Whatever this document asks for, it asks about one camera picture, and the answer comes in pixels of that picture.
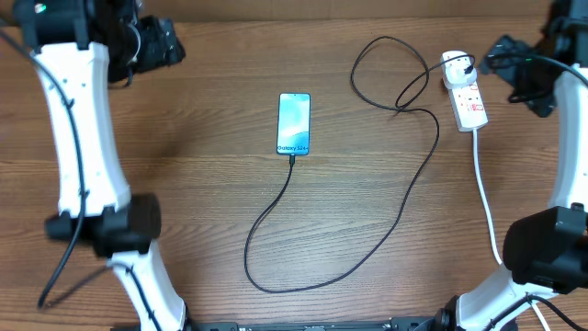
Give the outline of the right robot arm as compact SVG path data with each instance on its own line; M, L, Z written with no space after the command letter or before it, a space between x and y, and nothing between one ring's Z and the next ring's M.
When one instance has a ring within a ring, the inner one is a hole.
M508 35L481 59L540 118L559 113L559 156L548 207L514 222L503 262L472 291L440 309L434 330L515 330L534 303L587 286L587 4L554 1L542 38L529 46Z

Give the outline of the Samsung Galaxy smartphone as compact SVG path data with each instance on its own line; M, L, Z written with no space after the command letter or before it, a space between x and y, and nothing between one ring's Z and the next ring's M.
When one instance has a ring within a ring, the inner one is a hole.
M311 95L281 93L277 116L277 153L308 155L311 141Z

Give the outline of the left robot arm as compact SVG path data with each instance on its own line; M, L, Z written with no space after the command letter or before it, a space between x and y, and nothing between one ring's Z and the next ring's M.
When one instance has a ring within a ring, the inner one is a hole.
M152 193L125 178L108 89L180 63L185 49L168 18L143 16L139 1L18 0L17 49L34 65L51 118L60 177L49 238L89 245L122 284L140 330L188 330L189 311L165 269L162 213Z

